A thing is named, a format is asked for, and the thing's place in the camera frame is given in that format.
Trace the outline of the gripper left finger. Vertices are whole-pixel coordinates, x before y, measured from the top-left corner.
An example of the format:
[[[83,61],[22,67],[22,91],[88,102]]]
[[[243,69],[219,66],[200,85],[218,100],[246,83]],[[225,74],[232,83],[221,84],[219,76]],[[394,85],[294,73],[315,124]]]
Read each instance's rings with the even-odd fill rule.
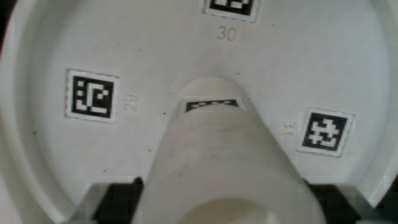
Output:
[[[97,183],[70,219],[70,224],[132,224],[145,180],[134,178],[129,183]]]

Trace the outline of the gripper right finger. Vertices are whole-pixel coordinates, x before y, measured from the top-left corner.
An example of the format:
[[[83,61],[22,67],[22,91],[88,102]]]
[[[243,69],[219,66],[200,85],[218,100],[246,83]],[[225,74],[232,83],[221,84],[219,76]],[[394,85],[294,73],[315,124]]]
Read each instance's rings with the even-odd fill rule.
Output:
[[[315,194],[328,224],[372,224],[381,214],[353,185],[308,183]]]

